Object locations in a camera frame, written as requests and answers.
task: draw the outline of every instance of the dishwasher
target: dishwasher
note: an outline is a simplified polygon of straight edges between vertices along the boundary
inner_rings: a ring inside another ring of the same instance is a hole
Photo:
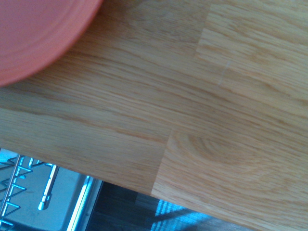
[[[0,231],[85,231],[102,184],[0,149]]]

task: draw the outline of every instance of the dishwasher rack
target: dishwasher rack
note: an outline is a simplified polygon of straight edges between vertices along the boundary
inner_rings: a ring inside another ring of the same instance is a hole
[[[12,172],[10,178],[0,181],[0,184],[4,187],[0,190],[0,193],[4,193],[3,198],[0,200],[0,231],[9,231],[14,227],[14,224],[4,218],[20,209],[19,205],[11,203],[11,199],[27,190],[27,188],[17,184],[17,180],[33,172],[31,169],[22,166],[24,158],[24,156],[18,154],[17,157],[10,158],[5,163],[1,162],[3,167],[0,167],[0,171],[12,168]]]
[[[24,179],[27,174],[33,172],[33,168],[42,165],[51,167],[51,173],[43,193],[42,200],[38,206],[38,210],[48,208],[51,198],[51,191],[57,177],[59,167],[57,165],[41,162],[39,160],[35,161],[34,158],[30,158],[29,163],[27,163],[28,167],[24,167],[24,161],[24,155],[16,154],[16,157],[9,158],[6,162],[0,162],[0,173],[9,168],[12,169],[11,176],[0,181],[1,187],[4,187],[0,190],[0,195],[3,195],[0,196],[0,231],[9,231],[14,228],[14,224],[8,222],[5,218],[20,209],[20,206],[12,203],[11,199],[27,190],[27,188],[17,183],[18,179]]]

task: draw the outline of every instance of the floor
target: floor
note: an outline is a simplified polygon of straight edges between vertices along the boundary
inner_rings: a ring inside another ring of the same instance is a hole
[[[105,182],[87,231],[250,231],[250,229]]]

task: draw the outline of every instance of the butcher block countertop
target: butcher block countertop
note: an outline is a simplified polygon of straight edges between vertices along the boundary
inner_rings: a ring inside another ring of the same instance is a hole
[[[308,230],[308,2],[105,0],[0,89],[0,147],[255,230]]]

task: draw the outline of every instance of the orange plate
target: orange plate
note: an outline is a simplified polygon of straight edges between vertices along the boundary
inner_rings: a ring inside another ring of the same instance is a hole
[[[102,1],[0,1],[0,86],[59,58],[86,29]]]

